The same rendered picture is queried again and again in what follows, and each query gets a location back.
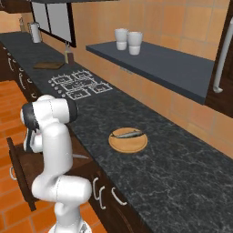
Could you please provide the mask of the brown bottle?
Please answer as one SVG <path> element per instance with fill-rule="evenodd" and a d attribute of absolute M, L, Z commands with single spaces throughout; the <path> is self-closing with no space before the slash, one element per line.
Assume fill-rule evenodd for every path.
<path fill-rule="evenodd" d="M 74 60 L 74 54 L 70 49 L 70 45 L 66 44 L 66 49 L 65 49 L 65 61 L 69 65 L 73 65 L 75 63 Z"/>

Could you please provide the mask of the dark grey wall shelf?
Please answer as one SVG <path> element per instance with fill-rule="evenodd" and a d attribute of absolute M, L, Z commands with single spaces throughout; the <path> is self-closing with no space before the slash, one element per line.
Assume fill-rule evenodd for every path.
<path fill-rule="evenodd" d="M 86 46 L 86 50 L 125 69 L 185 96 L 205 104 L 214 62 L 177 50 L 147 42 L 138 56 L 128 50 L 117 50 L 117 43 L 106 42 Z"/>

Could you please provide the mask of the dark brown corner wall cupboard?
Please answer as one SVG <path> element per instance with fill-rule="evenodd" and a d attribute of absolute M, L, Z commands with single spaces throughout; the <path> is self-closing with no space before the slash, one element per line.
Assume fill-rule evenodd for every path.
<path fill-rule="evenodd" d="M 0 11 L 9 14 L 30 13 L 31 5 L 27 0 L 0 0 Z"/>

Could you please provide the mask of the grey fish meat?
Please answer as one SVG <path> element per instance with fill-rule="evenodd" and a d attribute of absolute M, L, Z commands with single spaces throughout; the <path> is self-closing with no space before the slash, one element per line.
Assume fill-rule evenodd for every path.
<path fill-rule="evenodd" d="M 121 135 L 115 135 L 114 133 L 112 133 L 110 136 L 111 137 L 115 137 L 115 138 L 133 138 L 133 137 L 141 137 L 143 136 L 145 133 L 142 132 L 141 130 L 139 131 L 130 131 L 130 132 L 126 132 L 124 134 L 121 134 Z"/>

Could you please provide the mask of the dark framed window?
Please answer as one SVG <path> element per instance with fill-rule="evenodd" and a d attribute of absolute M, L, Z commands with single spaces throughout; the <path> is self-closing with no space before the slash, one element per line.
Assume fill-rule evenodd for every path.
<path fill-rule="evenodd" d="M 31 3 L 34 21 L 39 30 L 72 47 L 76 47 L 76 36 L 70 3 Z"/>

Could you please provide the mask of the white cup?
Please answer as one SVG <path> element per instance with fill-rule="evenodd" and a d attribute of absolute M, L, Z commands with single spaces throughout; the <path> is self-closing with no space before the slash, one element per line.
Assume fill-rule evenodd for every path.
<path fill-rule="evenodd" d="M 130 55 L 137 56 L 140 53 L 142 39 L 143 34 L 141 32 L 129 32 L 127 34 L 127 42 Z"/>
<path fill-rule="evenodd" d="M 128 30 L 125 28 L 118 28 L 115 30 L 116 48 L 118 50 L 127 49 L 127 33 Z"/>

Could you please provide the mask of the black hob with white grates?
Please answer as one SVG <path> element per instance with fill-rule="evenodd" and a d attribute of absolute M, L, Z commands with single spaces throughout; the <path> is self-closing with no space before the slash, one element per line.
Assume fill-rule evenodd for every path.
<path fill-rule="evenodd" d="M 104 82 L 90 71 L 82 69 L 71 74 L 53 76 L 48 84 L 61 96 L 73 100 L 90 97 L 110 91 L 111 85 Z"/>

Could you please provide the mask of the white kettle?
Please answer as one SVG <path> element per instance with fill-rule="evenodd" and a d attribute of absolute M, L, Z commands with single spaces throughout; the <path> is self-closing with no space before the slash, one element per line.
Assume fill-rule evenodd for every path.
<path fill-rule="evenodd" d="M 28 23 L 28 30 L 34 43 L 41 43 L 42 38 L 39 31 L 39 24 L 37 22 Z"/>

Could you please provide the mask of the dark brown base cupboard run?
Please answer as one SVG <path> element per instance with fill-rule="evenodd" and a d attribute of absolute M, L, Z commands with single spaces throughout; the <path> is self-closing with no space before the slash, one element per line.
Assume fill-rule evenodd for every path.
<path fill-rule="evenodd" d="M 28 102 L 34 102 L 41 96 L 33 80 L 0 42 L 0 82 L 6 80 L 16 81 Z"/>

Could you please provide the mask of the dark brown open drawer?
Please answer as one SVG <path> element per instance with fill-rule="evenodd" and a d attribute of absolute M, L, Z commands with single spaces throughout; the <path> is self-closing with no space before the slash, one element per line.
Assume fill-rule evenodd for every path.
<path fill-rule="evenodd" d="M 69 176 L 89 177 L 95 170 L 94 161 L 85 151 L 79 140 L 71 136 L 73 152 L 82 154 L 86 159 L 74 158 L 72 168 L 66 172 Z M 44 169 L 44 161 L 41 153 L 27 153 L 23 145 L 14 145 L 11 137 L 6 139 L 9 146 L 9 156 L 15 171 L 15 177 L 21 189 L 25 202 L 32 211 L 36 210 L 37 198 L 32 195 L 31 186 L 34 179 L 40 175 Z"/>

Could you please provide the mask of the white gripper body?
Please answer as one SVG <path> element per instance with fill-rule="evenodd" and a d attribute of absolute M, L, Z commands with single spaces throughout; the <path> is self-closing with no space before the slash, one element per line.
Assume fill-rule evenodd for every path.
<path fill-rule="evenodd" d="M 30 147 L 34 153 L 39 153 L 43 151 L 42 135 L 33 134 L 31 137 Z"/>

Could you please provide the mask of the round wooden plate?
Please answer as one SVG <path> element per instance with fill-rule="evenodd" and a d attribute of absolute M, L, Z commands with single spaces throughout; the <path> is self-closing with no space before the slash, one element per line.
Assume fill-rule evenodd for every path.
<path fill-rule="evenodd" d="M 109 145 L 116 151 L 121 153 L 136 153 L 147 146 L 147 135 L 139 137 L 117 138 L 118 135 L 134 131 L 133 127 L 122 127 L 113 131 L 108 138 Z"/>

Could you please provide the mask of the dark brown base cupboard door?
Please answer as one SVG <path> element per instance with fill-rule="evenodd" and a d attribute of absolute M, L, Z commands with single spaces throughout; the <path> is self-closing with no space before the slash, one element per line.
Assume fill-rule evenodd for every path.
<path fill-rule="evenodd" d="M 129 201 L 123 197 L 101 169 L 90 176 L 91 183 L 95 177 L 98 177 L 97 194 L 102 186 L 106 187 L 102 193 L 103 205 L 106 206 L 106 209 L 100 208 L 99 200 L 96 201 L 94 195 L 89 199 L 89 202 L 107 233 L 152 233 L 152 230 L 133 209 Z"/>

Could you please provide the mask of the dark wooden cutting board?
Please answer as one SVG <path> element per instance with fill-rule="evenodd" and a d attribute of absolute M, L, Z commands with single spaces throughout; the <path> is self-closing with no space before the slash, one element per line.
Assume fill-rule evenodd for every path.
<path fill-rule="evenodd" d="M 33 66 L 33 69 L 59 69 L 64 62 L 39 62 Z"/>

